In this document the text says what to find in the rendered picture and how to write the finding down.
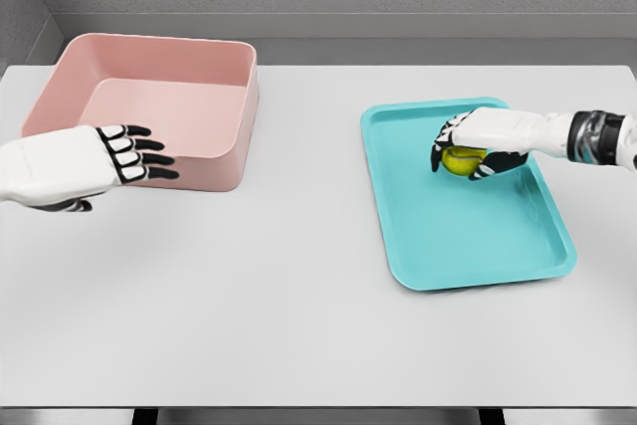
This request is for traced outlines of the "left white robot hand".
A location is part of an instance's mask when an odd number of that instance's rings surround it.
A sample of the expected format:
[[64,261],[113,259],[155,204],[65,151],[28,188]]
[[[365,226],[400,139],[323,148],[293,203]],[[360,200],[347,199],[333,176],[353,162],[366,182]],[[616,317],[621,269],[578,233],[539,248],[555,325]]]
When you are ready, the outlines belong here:
[[88,200],[122,185],[176,180],[175,159],[138,125],[87,125],[24,137],[23,166],[13,199],[47,212],[85,212]]

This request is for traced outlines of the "pink rectangular basket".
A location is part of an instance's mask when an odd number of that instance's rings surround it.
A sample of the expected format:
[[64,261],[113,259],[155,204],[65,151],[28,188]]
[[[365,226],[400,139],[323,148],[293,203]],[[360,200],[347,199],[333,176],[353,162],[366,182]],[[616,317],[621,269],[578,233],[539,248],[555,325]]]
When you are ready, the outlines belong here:
[[242,181],[259,95],[250,44],[89,33],[69,43],[20,134],[144,126],[179,174],[148,186],[226,192]]

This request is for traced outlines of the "blue rectangular tray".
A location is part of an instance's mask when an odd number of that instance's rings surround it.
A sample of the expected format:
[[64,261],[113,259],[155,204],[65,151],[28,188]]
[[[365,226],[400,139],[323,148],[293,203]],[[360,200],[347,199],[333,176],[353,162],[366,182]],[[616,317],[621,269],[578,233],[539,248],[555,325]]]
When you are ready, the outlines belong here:
[[577,253],[537,163],[470,181],[431,170],[444,122],[495,98],[381,105],[361,132],[389,269],[403,286],[435,291],[558,278]]

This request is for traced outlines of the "yellow-green tennis ball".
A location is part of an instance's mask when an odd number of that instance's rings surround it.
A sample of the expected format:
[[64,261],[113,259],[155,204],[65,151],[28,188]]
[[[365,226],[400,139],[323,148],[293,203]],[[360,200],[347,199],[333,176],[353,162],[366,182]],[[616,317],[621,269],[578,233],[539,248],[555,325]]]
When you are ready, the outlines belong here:
[[471,176],[487,156],[488,151],[482,148],[450,146],[442,151],[442,165],[457,176]]

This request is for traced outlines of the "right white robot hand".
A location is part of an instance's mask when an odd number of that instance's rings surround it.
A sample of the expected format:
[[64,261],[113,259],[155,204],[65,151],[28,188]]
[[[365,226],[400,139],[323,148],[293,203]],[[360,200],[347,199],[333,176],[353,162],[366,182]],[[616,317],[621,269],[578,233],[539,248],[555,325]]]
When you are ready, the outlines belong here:
[[477,181],[524,165],[532,150],[550,151],[551,140],[546,118],[540,114],[478,107],[443,124],[431,149],[433,172],[440,166],[443,151],[452,146],[489,152],[469,176]]

